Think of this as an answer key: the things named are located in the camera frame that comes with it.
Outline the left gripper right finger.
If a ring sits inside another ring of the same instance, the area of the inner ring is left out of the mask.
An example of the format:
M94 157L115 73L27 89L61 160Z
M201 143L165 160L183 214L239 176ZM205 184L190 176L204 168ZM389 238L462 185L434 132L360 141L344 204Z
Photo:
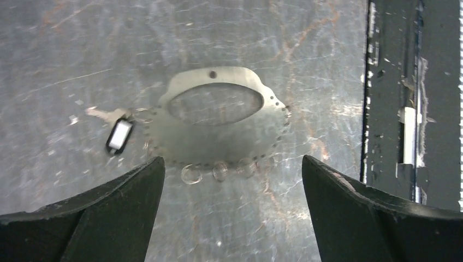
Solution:
M462 213L388 194L312 156L301 174L322 261L462 261Z

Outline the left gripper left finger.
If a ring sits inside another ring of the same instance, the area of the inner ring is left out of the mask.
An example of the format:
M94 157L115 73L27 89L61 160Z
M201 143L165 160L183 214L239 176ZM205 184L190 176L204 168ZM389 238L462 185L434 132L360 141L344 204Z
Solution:
M1 261L144 261L165 178L161 157L34 212L1 216Z

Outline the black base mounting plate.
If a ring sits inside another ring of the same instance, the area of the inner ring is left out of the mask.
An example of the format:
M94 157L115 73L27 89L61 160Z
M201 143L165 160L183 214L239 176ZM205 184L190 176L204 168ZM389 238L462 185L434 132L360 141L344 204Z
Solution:
M361 182L462 211L462 1L368 1Z

